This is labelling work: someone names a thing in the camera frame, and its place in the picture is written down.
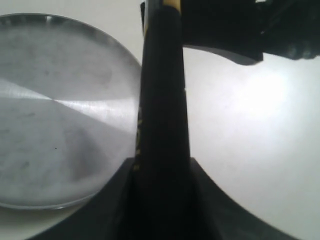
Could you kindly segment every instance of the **circular metal plate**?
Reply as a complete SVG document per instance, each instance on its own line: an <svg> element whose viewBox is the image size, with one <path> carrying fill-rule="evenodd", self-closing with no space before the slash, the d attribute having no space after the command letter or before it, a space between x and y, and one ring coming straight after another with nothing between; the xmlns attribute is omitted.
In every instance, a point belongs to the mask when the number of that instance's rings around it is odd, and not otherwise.
<svg viewBox="0 0 320 240"><path fill-rule="evenodd" d="M61 208L93 196L135 150L140 65L67 18L0 18L0 205Z"/></svg>

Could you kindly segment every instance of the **metal disc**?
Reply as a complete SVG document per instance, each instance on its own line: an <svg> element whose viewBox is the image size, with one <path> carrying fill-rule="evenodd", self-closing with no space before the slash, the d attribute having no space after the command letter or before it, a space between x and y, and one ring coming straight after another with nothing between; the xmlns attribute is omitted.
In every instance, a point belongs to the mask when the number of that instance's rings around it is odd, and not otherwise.
<svg viewBox="0 0 320 240"><path fill-rule="evenodd" d="M50 15L0 18L0 205L61 208L135 151L140 65L120 43Z"/></svg>

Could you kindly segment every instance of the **white surface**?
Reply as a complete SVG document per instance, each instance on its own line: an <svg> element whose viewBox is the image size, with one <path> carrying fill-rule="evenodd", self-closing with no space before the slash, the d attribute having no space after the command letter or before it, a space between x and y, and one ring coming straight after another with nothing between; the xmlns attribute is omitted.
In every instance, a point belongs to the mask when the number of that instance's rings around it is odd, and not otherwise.
<svg viewBox="0 0 320 240"><path fill-rule="evenodd" d="M48 13L83 21L141 61L139 2L5 0L0 14ZM318 240L320 60L267 55L264 63L244 67L187 49L185 66L192 156L257 217L297 238ZM40 221L35 214L1 210L0 239L21 240L57 220Z"/></svg>

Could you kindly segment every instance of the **brushed metal surface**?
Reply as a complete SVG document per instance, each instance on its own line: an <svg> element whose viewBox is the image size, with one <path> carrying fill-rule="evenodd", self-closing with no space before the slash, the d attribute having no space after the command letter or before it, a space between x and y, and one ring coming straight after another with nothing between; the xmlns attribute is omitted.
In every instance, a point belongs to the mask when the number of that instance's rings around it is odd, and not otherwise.
<svg viewBox="0 0 320 240"><path fill-rule="evenodd" d="M84 23L0 17L0 206L62 208L97 193L134 155L140 70Z"/></svg>

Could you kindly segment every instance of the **white table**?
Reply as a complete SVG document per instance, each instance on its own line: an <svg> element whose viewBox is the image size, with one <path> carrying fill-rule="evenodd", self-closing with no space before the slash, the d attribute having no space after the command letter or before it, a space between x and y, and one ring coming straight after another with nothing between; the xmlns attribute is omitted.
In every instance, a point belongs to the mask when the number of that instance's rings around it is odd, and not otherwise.
<svg viewBox="0 0 320 240"><path fill-rule="evenodd" d="M0 14L47 13L113 36L141 62L140 0L5 0ZM185 51L191 154L245 209L303 240L320 238L320 59L266 55L256 66ZM72 214L0 209L0 239L22 240Z"/></svg>

